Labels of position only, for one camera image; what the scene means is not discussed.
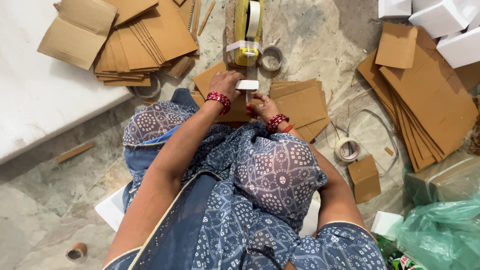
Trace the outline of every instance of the plastic bottle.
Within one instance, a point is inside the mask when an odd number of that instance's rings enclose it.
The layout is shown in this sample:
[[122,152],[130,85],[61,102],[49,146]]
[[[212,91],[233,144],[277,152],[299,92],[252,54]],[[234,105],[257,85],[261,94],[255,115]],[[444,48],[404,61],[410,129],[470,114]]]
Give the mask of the plastic bottle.
[[398,250],[392,242],[383,237],[378,237],[378,248],[384,257],[385,263],[395,270],[424,270],[407,255]]

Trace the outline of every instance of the red glass bangle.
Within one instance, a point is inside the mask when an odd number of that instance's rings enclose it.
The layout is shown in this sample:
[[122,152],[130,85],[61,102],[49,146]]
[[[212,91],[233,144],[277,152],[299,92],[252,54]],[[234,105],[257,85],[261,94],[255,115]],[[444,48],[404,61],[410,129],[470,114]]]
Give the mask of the red glass bangle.
[[280,122],[283,120],[288,122],[290,121],[290,118],[283,114],[277,114],[276,116],[272,117],[272,119],[270,119],[267,123],[267,131],[274,133]]
[[230,110],[230,99],[222,93],[210,92],[205,101],[207,100],[216,100],[223,104],[223,110],[220,112],[220,115],[224,115]]
[[289,125],[283,130],[283,133],[288,133],[290,130],[292,130],[292,128],[293,128],[293,125]]

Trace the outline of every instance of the woman's left hand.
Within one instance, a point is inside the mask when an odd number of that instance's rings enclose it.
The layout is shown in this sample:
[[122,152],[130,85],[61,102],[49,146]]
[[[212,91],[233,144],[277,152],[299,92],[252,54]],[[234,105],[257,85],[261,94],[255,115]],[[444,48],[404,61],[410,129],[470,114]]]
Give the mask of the woman's left hand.
[[219,71],[210,81],[210,92],[224,94],[232,103],[240,95],[240,92],[235,90],[235,86],[240,79],[243,79],[243,75],[234,70],[225,72]]

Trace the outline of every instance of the woman's arm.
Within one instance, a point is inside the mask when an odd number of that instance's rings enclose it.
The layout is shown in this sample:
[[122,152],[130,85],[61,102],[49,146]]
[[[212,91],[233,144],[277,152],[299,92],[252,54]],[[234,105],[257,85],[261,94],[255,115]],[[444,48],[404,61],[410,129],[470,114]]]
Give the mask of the woman's arm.
[[[210,91],[219,92],[233,102],[239,95],[235,84],[243,75],[218,72]],[[208,100],[168,139],[145,173],[142,185],[130,204],[108,251],[104,266],[121,254],[142,246],[180,192],[180,184],[200,142],[205,137],[222,103]]]
[[[247,110],[252,117],[257,117],[258,120],[267,123],[272,117],[280,113],[275,102],[267,95],[255,94],[254,98],[260,99],[263,101],[263,104],[247,104]],[[288,126],[288,122],[282,121],[277,127],[277,132],[282,132]],[[288,133],[305,141],[295,128],[292,128]],[[345,182],[342,175],[315,147],[311,144],[308,145],[313,155],[317,158],[318,166],[320,166],[322,171],[328,176],[327,183],[318,190],[322,202],[320,211],[318,212],[317,229],[319,230],[325,224],[332,221],[347,221],[365,228],[363,218],[347,182]]]

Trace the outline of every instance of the concrete floor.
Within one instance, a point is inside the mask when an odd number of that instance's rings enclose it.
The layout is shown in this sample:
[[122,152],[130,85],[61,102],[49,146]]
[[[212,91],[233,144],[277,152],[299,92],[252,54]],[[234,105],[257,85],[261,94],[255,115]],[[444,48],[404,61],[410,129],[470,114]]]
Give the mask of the concrete floor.
[[[211,1],[202,1],[201,18]],[[192,76],[223,58],[226,4],[227,0],[217,0],[199,37],[200,59],[190,72],[178,80],[160,73],[163,88],[158,100],[169,100],[176,88],[186,87]],[[318,78],[327,101],[330,90],[334,92],[329,115],[338,126],[346,128],[361,109],[375,112],[391,126],[375,94],[365,93],[370,86],[354,71],[378,45],[383,21],[377,18],[377,4],[377,0],[266,0],[264,43],[280,37],[278,45],[285,62],[275,74],[259,71],[261,91],[268,91],[270,79]],[[115,234],[94,206],[131,180],[122,157],[122,134],[131,115],[143,106],[141,99],[131,99],[0,165],[2,269],[101,267]],[[405,213],[411,203],[403,193],[401,173],[404,163],[409,162],[403,145],[396,142],[400,159],[386,174],[393,157],[384,148],[394,147],[378,120],[360,114],[350,131],[361,142],[362,155],[373,154],[383,175],[382,194],[358,205],[367,226],[378,210]],[[330,125],[317,137],[315,147],[351,183],[347,164],[334,157],[331,146],[336,140]],[[56,163],[57,156],[85,142],[93,142],[95,147]],[[65,251],[77,242],[87,244],[88,256],[81,262],[70,262]]]

